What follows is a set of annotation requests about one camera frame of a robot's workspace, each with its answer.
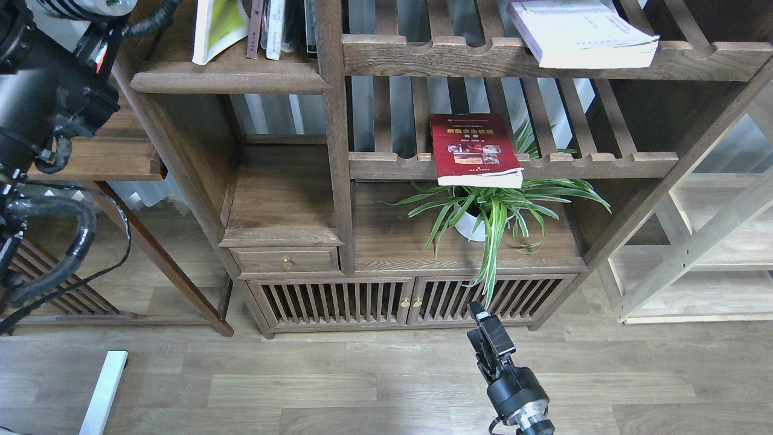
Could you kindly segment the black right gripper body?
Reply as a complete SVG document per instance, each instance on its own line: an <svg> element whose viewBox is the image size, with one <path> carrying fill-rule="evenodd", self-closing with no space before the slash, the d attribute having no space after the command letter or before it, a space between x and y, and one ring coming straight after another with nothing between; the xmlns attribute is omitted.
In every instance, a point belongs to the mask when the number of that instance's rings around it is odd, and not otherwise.
<svg viewBox="0 0 773 435"><path fill-rule="evenodd" d="M487 395L505 424L536 424L547 419L549 397L528 368L505 366Z"/></svg>

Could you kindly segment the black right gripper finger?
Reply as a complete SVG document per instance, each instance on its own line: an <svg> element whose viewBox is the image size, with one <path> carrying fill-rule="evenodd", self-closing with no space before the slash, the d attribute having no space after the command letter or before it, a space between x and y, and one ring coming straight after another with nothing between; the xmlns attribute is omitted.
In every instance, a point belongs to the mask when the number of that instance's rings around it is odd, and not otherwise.
<svg viewBox="0 0 773 435"><path fill-rule="evenodd" d="M476 328L467 331L476 355L477 366L486 383L500 379L508 366L513 366L511 353L516 350L499 317L490 315L478 301L467 304L467 310L476 322Z"/></svg>

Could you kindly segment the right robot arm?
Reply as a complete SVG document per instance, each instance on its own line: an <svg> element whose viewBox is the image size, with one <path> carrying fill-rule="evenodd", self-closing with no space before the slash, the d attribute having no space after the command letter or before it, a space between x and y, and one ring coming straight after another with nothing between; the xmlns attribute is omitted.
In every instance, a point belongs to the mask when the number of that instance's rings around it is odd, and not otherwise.
<svg viewBox="0 0 773 435"><path fill-rule="evenodd" d="M472 301L467 308L476 322L476 328L467 331L467 338L497 413L489 433L494 434L496 425L503 423L516 426L516 434L552 434L554 426L547 418L548 394L531 369L513 364L510 355L516 347L499 317L490 315L478 301Z"/></svg>

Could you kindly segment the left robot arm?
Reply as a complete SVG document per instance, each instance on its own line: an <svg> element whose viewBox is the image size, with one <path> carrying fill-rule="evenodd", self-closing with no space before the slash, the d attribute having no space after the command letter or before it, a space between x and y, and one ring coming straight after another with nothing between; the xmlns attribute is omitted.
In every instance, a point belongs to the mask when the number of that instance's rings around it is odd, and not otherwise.
<svg viewBox="0 0 773 435"><path fill-rule="evenodd" d="M42 304L66 294L94 240L96 217L88 206L60 196L23 196L31 166L53 174L65 168L72 138L91 138L119 110L109 76L124 37L158 32L179 3L163 1L150 16L130 24L135 1L36 1L36 10L55 18L88 21L74 51L36 27L25 1L2 2L2 288L16 308L2 333ZM61 261L38 279L23 283L10 269L33 216L70 214L75 238Z"/></svg>

